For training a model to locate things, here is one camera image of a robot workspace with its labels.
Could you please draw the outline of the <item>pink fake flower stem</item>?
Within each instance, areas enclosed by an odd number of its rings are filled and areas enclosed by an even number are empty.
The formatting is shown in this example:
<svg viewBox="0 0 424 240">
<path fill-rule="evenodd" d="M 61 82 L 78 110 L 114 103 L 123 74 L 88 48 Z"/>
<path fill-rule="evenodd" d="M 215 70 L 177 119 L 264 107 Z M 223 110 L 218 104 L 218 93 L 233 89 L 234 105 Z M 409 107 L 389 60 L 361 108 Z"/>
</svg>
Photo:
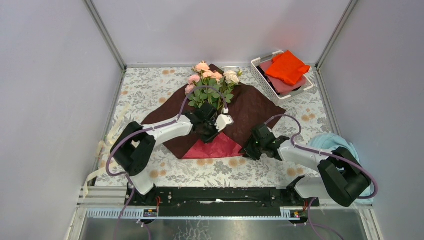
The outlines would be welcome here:
<svg viewBox="0 0 424 240">
<path fill-rule="evenodd" d="M 224 72 L 205 61 L 192 67 L 192 71 L 193 74 L 188 78 L 185 87 L 188 106 L 199 109 L 209 103 L 218 111 L 222 111 L 228 104 L 226 99 L 228 84 Z"/>
</svg>

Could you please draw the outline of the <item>white fake rose stem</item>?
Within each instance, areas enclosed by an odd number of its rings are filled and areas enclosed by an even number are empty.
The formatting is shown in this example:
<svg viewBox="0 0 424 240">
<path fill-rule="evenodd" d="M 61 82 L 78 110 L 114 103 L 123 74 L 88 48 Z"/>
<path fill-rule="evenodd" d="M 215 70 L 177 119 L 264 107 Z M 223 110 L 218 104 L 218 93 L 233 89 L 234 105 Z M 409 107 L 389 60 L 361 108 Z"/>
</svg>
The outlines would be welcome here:
<svg viewBox="0 0 424 240">
<path fill-rule="evenodd" d="M 233 90 L 236 86 L 240 84 L 240 76 L 243 74 L 243 71 L 239 69 L 238 71 L 227 70 L 224 72 L 224 85 L 222 93 L 225 96 L 225 102 L 230 103 L 234 97 Z"/>
</svg>

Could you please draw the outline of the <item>white plastic basket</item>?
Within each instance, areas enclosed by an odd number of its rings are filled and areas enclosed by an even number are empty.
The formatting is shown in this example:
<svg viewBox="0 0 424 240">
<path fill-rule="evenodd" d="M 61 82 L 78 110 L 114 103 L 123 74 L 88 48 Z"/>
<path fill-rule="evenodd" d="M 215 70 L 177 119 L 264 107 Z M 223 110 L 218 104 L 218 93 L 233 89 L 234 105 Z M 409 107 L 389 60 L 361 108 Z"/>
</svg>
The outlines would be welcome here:
<svg viewBox="0 0 424 240">
<path fill-rule="evenodd" d="M 314 86 L 311 72 L 304 74 L 293 86 L 266 74 L 266 70 L 274 63 L 273 58 L 283 53 L 282 50 L 275 51 L 271 55 L 258 57 L 250 62 L 251 73 L 276 106 L 281 106 L 285 102 L 309 92 Z"/>
</svg>

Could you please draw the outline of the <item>cream ribbon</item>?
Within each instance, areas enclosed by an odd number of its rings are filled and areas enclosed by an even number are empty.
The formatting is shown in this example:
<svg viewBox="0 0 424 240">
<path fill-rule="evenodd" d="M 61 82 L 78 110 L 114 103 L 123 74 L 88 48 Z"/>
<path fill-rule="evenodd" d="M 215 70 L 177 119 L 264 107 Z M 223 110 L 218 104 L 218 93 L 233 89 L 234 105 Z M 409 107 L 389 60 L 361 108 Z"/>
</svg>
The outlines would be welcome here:
<svg viewBox="0 0 424 240">
<path fill-rule="evenodd" d="M 100 159 L 103 155 L 106 155 L 112 149 L 112 146 L 115 144 L 117 138 L 114 138 L 114 136 L 117 133 L 117 131 L 119 130 L 119 127 L 121 126 L 121 123 L 124 120 L 125 114 L 129 110 L 129 108 L 130 108 L 130 104 L 127 102 L 124 105 L 124 108 L 121 111 L 121 113 L 120 113 L 118 119 L 116 120 L 115 124 L 110 129 L 109 133 L 106 135 L 105 140 L 101 140 L 99 142 L 99 144 L 97 146 L 97 150 L 96 150 L 96 156 L 100 157 Z M 82 186 L 82 198 L 83 199 L 85 199 L 89 195 L 89 186 L 88 186 L 89 181 L 92 181 L 96 177 L 101 176 L 105 173 L 106 173 L 106 163 L 101 168 L 99 168 L 98 170 L 95 170 L 94 172 L 90 173 L 87 176 L 85 183 Z"/>
</svg>

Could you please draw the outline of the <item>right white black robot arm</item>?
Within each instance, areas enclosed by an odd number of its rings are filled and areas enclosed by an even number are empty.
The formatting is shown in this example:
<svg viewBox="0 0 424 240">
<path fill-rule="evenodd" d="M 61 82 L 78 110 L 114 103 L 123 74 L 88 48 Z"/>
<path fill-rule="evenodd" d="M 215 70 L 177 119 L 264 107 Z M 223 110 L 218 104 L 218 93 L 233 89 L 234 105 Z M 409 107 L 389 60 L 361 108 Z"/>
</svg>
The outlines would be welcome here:
<svg viewBox="0 0 424 240">
<path fill-rule="evenodd" d="M 286 186 L 287 201 L 293 206 L 317 198 L 331 199 L 340 206 L 349 207 L 372 184 L 371 178 L 345 147 L 334 151 L 309 148 L 296 144 L 287 136 L 275 137 L 264 123 L 251 130 L 240 154 L 254 161 L 267 155 L 318 172 L 318 177 L 300 176 Z"/>
</svg>

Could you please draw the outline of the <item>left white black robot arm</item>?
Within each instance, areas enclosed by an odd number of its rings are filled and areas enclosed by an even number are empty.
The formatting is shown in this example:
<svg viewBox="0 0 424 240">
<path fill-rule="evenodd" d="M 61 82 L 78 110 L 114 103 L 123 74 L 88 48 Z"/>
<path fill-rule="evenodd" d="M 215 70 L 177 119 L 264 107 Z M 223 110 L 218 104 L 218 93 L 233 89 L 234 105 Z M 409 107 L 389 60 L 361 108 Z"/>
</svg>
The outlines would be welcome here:
<svg viewBox="0 0 424 240">
<path fill-rule="evenodd" d="M 146 171 L 156 146 L 193 133 L 208 142 L 219 133 L 215 126 L 218 111 L 209 103 L 154 124 L 129 123 L 110 150 L 110 156 L 124 169 L 136 199 L 144 206 L 155 200 L 155 184 Z"/>
</svg>

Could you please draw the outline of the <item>dark red wrapping paper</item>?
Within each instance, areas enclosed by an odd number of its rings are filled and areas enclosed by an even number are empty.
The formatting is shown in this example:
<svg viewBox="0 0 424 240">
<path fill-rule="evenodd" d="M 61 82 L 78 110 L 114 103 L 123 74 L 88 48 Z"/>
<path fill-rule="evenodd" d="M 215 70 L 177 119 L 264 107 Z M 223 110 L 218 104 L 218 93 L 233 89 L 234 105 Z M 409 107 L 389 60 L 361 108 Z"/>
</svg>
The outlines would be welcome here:
<svg viewBox="0 0 424 240">
<path fill-rule="evenodd" d="M 197 87 L 189 77 L 188 84 L 177 90 L 161 107 L 150 113 L 141 124 L 155 124 L 165 121 L 180 111 L 186 92 Z M 251 129 L 274 115 L 284 114 L 285 109 L 275 106 L 255 87 L 240 83 L 232 90 L 233 98 L 229 103 L 229 114 L 235 121 L 226 127 L 223 133 L 215 137 L 211 143 L 203 143 L 198 134 L 177 137 L 163 145 L 178 159 L 216 159 L 239 157 L 240 151 L 251 136 Z"/>
</svg>

